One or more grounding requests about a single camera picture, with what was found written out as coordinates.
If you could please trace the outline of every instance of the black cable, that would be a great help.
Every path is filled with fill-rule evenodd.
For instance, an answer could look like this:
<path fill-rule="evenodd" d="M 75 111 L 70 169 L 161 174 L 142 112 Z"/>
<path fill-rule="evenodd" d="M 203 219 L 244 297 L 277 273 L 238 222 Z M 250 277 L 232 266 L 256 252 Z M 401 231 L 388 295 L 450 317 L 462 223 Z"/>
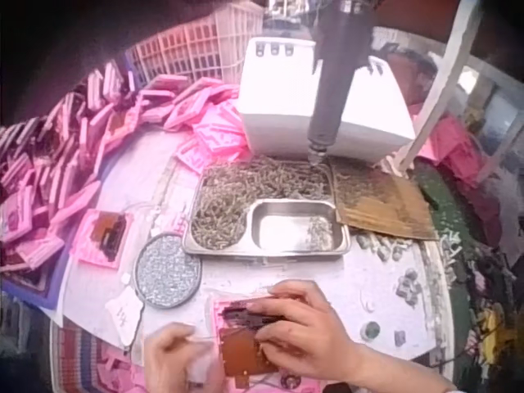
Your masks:
<path fill-rule="evenodd" d="M 460 356 L 464 355 L 466 352 L 468 352 L 469 350 L 472 350 L 473 348 L 475 348 L 476 346 L 478 346 L 481 342 L 483 342 L 487 337 L 489 337 L 491 334 L 493 334 L 498 328 L 500 328 L 500 326 L 502 325 L 502 322 L 499 322 L 499 324 L 497 326 L 495 326 L 491 331 L 487 332 L 480 341 L 478 341 L 474 346 L 468 346 L 466 348 L 464 348 L 463 350 L 461 350 L 457 355 L 455 355 L 453 358 L 451 359 L 447 359 L 447 360 L 442 360 L 441 362 L 437 363 L 437 364 L 433 364 L 432 366 L 429 366 L 430 368 L 437 368 L 437 367 L 442 367 L 444 366 L 445 364 L 447 363 L 451 363 L 451 362 L 454 362 L 456 359 L 458 359 Z"/>

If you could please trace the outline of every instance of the person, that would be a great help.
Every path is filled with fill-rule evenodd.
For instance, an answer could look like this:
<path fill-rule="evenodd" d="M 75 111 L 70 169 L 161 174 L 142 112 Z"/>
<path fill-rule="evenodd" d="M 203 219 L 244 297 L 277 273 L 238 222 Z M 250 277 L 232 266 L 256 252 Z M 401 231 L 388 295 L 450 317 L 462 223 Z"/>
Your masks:
<path fill-rule="evenodd" d="M 278 367 L 295 375 L 347 382 L 377 393 L 455 390 L 450 381 L 429 368 L 352 341 L 315 282 L 283 281 L 269 293 L 273 297 L 257 300 L 248 309 L 285 318 L 262 327 L 255 336 L 268 360 Z M 173 323 L 146 339 L 145 377 L 150 393 L 188 391 L 187 366 L 212 346 L 190 341 L 193 332 L 188 325 Z M 203 393 L 220 393 L 224 387 L 223 367 L 216 361 L 201 389 Z"/>

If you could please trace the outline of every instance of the plastic basket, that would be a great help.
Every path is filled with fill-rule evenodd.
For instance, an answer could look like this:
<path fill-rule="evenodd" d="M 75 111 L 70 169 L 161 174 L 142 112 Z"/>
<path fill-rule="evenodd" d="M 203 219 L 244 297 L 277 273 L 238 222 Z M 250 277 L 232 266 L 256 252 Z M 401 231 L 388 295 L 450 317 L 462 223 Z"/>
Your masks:
<path fill-rule="evenodd" d="M 220 78 L 237 84 L 247 44 L 261 33 L 264 8 L 244 1 L 155 34 L 126 51 L 141 86 L 158 74 Z"/>

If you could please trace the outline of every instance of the stainless steel tray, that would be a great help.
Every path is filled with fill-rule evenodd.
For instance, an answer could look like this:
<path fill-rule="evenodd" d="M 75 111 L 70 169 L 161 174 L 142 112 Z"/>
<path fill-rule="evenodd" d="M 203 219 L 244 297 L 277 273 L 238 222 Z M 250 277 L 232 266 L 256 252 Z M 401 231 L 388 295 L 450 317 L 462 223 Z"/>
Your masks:
<path fill-rule="evenodd" d="M 198 195 L 195 196 L 193 210 L 197 199 Z M 247 211 L 246 231 L 240 241 L 223 250 L 209 250 L 200 246 L 192 236 L 191 225 L 190 222 L 182 243 L 188 254 L 254 257 L 333 256 L 345 254 L 350 248 L 348 228 L 337 222 L 335 205 L 330 201 L 260 199 Z M 331 236 L 324 230 L 329 226 Z M 311 249 L 311 243 L 315 242 L 322 243 L 320 249 Z"/>

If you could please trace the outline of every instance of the white machine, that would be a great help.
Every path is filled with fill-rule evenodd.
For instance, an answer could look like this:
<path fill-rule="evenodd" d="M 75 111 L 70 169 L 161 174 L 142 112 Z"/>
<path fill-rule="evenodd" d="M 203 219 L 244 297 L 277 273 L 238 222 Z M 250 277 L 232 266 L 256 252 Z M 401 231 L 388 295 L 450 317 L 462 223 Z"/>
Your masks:
<path fill-rule="evenodd" d="M 238 110 L 251 151 L 303 158 L 322 61 L 313 73 L 313 41 L 252 38 L 247 46 Z M 336 143 L 327 152 L 378 162 L 415 138 L 408 109 L 388 64 L 355 72 Z"/>

